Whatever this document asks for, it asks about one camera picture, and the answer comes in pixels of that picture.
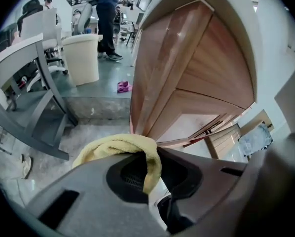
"person wearing black cap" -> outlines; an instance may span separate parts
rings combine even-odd
[[[52,3],[52,0],[44,0],[44,6],[48,7],[48,9],[52,8],[51,3]]]

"towel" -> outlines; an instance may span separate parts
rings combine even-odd
[[[149,194],[156,186],[162,170],[154,140],[138,134],[117,134],[89,143],[73,162],[73,168],[85,162],[121,153],[144,151],[147,159],[147,175],[143,192]]]

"wooden cabinet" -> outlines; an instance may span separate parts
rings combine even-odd
[[[202,1],[143,29],[131,100],[134,133],[188,141],[227,124],[253,101],[241,49]]]

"black sneaker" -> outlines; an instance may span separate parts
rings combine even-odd
[[[123,57],[115,52],[112,54],[108,55],[108,58],[111,59],[112,61],[120,61],[123,59]]]

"person in blue shirt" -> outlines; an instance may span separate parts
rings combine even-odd
[[[103,35],[103,40],[98,42],[98,57],[104,52],[113,61],[119,61],[123,57],[114,51],[113,45],[113,21],[116,15],[116,6],[119,0],[98,0],[96,11],[98,15],[98,34]]]

